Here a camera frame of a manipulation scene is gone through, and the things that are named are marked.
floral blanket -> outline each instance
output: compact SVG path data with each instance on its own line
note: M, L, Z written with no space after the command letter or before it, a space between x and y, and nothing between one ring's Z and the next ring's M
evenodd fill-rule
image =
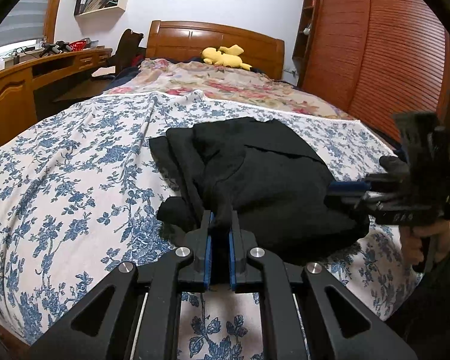
M332 120L212 100L201 91L105 95L42 120L0 148L0 323L32 344L122 261L156 261L173 245L155 213L178 193L148 140L168 128L252 116L278 119L339 180L378 171L389 149L358 120ZM380 318L411 293L396 228L370 227L327 269ZM179 359L261 359L255 294L183 293Z
M194 90L202 90L210 99L233 100L331 119L354 119L321 98L269 79L265 74L200 62L173 64L166 59L145 59L138 76L105 93L160 91L184 95Z

yellow plush toy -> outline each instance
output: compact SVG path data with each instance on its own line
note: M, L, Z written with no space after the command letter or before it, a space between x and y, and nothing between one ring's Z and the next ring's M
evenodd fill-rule
M228 66L230 68L242 68L249 71L252 67L249 64L244 64L242 59L239 57L243 53L243 49L234 44L232 47L220 47L220 50L214 49L213 47L207 47L202 52L203 61L209 65L221 65Z

red basket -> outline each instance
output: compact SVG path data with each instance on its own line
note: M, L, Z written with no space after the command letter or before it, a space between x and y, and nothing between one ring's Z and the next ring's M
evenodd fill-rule
M77 40L77 42L70 43L70 47L73 51L83 50L85 45L87 45L86 40Z

wooden wardrobe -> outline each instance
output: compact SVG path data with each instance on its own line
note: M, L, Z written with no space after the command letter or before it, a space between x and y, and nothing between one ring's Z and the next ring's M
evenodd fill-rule
M399 140L392 114L444 116L450 37L422 0L315 0L298 84Z

human hand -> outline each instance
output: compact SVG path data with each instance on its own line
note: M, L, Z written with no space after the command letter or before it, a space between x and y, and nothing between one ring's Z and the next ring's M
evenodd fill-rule
M424 260L422 238L438 235L437 252L434 261L439 263L450 253L450 221L439 219L430 226L416 226L410 231L409 227L400 226L400 242L405 261L413 266Z

